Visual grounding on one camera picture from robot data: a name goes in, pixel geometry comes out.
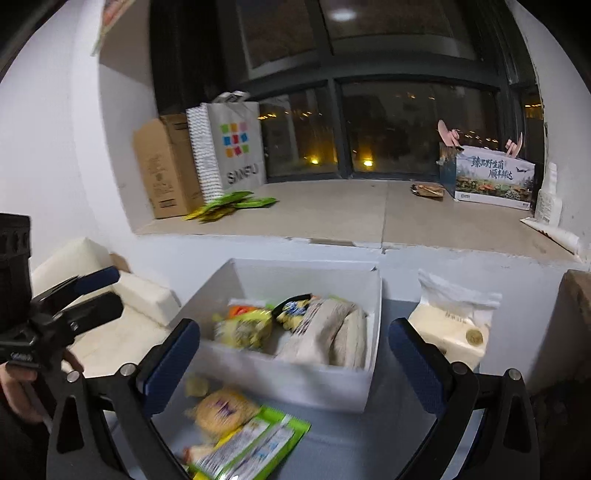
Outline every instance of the white bottle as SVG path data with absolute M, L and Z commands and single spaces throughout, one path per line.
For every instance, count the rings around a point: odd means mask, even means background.
M 535 219 L 550 226 L 558 226 L 562 212 L 562 200 L 556 196 L 558 172 L 556 163 L 549 162 L 538 192 L 538 203 L 535 206 Z

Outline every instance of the green packaging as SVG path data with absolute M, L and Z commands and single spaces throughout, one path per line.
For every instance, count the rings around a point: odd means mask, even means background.
M 192 220 L 194 218 L 201 218 L 206 213 L 211 212 L 211 210 L 213 210 L 213 209 L 218 209 L 218 208 L 224 207 L 230 203 L 238 202 L 238 201 L 248 197 L 249 195 L 252 195 L 252 192 L 230 192 L 230 193 L 227 193 L 227 194 L 221 196 L 220 198 L 203 205 L 201 208 L 198 208 L 193 213 L 189 213 L 187 216 L 183 217 L 183 219 L 184 220 Z M 224 215 L 227 215 L 228 213 L 231 213 L 231 212 L 226 211 L 224 213 Z M 215 221 L 215 220 L 217 220 L 217 218 L 214 218 L 214 219 L 210 218 L 206 221 Z
M 234 203 L 234 207 L 236 208 L 261 208 L 267 207 L 269 205 L 273 205 L 277 202 L 276 198 L 273 197 L 264 197 L 264 198 L 245 198 L 240 202 Z
M 306 421 L 263 406 L 242 430 L 191 465 L 191 470 L 210 480 L 264 480 L 308 430 Z

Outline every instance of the white paper bag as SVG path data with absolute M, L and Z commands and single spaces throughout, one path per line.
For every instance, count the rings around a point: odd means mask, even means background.
M 259 105 L 202 103 L 187 110 L 193 157 L 206 202 L 265 183 Z

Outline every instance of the metal screw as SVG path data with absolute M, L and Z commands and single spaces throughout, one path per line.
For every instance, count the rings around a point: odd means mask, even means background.
M 466 375 L 468 373 L 468 367 L 462 362 L 453 362 L 452 370 L 458 375 Z
M 122 366 L 119 369 L 119 372 L 121 373 L 121 375 L 123 375 L 124 377 L 128 377 L 130 375 L 133 375 L 135 372 L 136 366 L 134 364 L 125 364 L 124 366 Z
M 68 373 L 66 380 L 68 380 L 69 383 L 74 383 L 79 378 L 80 378 L 80 372 L 77 372 L 76 370 L 74 370 L 73 372 Z
M 513 380 L 521 380 L 521 372 L 515 368 L 510 368 L 508 374 Z

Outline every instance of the gold sticker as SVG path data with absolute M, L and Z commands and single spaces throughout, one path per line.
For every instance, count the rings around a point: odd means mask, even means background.
M 472 346 L 478 346 L 484 343 L 484 338 L 482 337 L 480 330 L 474 328 L 466 332 L 466 340 L 468 340 L 468 343 Z

